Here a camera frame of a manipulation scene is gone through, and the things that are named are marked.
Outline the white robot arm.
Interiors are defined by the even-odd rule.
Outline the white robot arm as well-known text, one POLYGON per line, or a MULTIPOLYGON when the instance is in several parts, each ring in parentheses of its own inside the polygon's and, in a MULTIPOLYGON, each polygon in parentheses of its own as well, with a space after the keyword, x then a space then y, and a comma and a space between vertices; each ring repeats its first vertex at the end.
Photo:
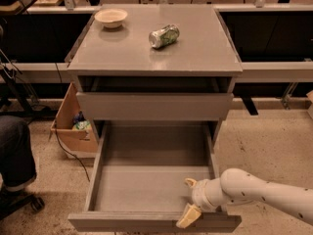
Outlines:
POLYGON ((186 178, 192 203, 176 222, 187 228, 204 212, 213 212, 228 203, 257 201, 313 224, 313 190, 262 180, 242 169, 226 169, 219 178, 197 181, 186 178))

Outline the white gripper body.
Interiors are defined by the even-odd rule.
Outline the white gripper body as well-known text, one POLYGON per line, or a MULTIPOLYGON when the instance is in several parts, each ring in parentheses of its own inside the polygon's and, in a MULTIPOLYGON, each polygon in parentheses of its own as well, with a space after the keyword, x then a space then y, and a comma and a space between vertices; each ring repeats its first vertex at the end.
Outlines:
POLYGON ((214 212, 227 203, 227 196, 221 188, 220 179, 204 179, 193 184, 192 200, 202 212, 214 212))

